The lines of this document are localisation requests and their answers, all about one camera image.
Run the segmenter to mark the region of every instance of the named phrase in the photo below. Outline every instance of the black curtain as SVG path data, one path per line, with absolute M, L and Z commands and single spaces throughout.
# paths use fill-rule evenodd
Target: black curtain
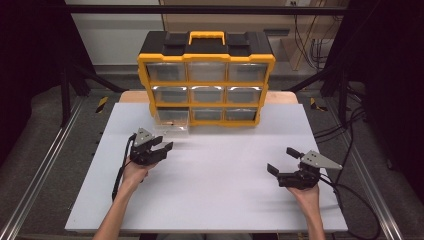
M 73 19 L 68 13 L 43 10 L 63 0 L 0 1 L 0 166 L 31 116 L 31 98 L 60 85 L 60 73 L 79 95 L 89 88 L 72 68 L 94 68 Z
M 365 84 L 374 129 L 424 202 L 424 1 L 381 1 L 363 35 L 349 80 Z

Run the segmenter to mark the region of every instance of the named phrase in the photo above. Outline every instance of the yellow storage organizer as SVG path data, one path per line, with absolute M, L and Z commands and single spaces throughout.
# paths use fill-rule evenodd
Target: yellow storage organizer
M 275 58 L 262 32 L 152 31 L 137 62 L 156 119 L 238 127 L 259 123 Z

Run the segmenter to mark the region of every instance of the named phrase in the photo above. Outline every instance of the wall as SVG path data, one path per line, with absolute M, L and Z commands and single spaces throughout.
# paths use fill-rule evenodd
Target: wall
M 157 0 L 66 0 L 67 4 L 158 5 Z M 94 66 L 136 65 L 146 34 L 163 30 L 159 14 L 72 14 Z

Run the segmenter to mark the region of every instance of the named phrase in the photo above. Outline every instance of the gray floor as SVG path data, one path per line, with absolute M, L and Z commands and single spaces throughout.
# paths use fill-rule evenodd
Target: gray floor
M 119 86 L 130 89 L 141 89 L 142 86 L 134 75 L 104 76 L 113 80 Z M 270 80 L 271 90 L 280 90 L 299 81 L 281 81 L 278 78 Z M 70 206 L 78 195 L 78 191 L 90 166 L 97 142 L 101 139 L 113 104 L 119 100 L 119 94 L 103 89 L 93 82 L 89 82 L 93 90 L 89 97 L 83 99 L 81 113 L 77 117 L 70 134 L 55 163 L 52 165 L 48 177 L 42 188 L 37 193 L 37 198 L 29 209 L 28 215 L 19 231 L 17 239 L 63 239 L 63 236 L 90 237 L 90 235 L 76 234 L 64 230 L 65 223 L 70 214 Z M 353 84 L 362 90 L 361 84 Z M 313 132 L 328 129 L 337 124 L 331 111 L 312 109 L 311 97 L 314 97 L 319 107 L 330 107 L 337 101 L 334 98 L 322 98 L 319 95 L 319 83 L 298 92 L 297 97 L 304 105 L 306 114 Z M 96 113 L 99 101 L 108 96 L 108 101 L 101 113 Z M 73 102 L 79 97 L 72 95 Z M 0 226 L 5 226 L 19 205 L 19 201 L 30 185 L 33 176 L 37 173 L 44 156 L 49 150 L 61 122 L 60 89 L 52 88 L 33 99 L 33 114 L 19 141 L 0 169 Z M 348 107 L 355 109 L 360 103 L 354 97 L 349 98 Z M 390 213 L 404 239 L 424 239 L 424 207 L 409 187 L 402 173 L 387 168 L 387 156 L 382 144 L 377 141 L 374 130 L 367 121 L 358 120 L 353 125 L 354 143 L 361 155 L 370 175 L 375 180 Z M 329 141 L 317 139 L 320 152 L 341 162 L 347 146 L 342 135 Z M 336 172 L 329 171 L 329 176 L 335 178 Z M 367 198 L 360 178 L 348 160 L 341 183 L 357 191 Z M 349 230 L 360 236 L 369 238 L 377 229 L 373 216 L 364 205 L 352 194 L 341 190 L 344 206 L 344 216 Z M 355 239 L 348 233 L 335 233 L 336 239 Z M 297 234 L 281 234 L 281 239 L 298 239 Z M 379 239 L 386 239 L 382 232 Z

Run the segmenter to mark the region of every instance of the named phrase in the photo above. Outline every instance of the human hand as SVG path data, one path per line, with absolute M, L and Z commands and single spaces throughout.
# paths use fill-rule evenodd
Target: human hand
M 125 164 L 127 165 L 122 176 L 122 185 L 127 185 L 132 192 L 135 191 L 140 182 L 149 175 L 149 170 L 157 165 L 157 163 L 149 166 L 138 165 L 132 162 L 129 157 Z
M 305 215 L 308 224 L 308 234 L 311 240 L 324 240 L 324 226 L 319 208 L 319 187 L 316 184 L 312 188 L 300 190 L 287 188 L 295 197 Z
M 287 188 L 287 190 L 294 195 L 305 216 L 320 216 L 318 184 L 304 190 L 297 188 Z

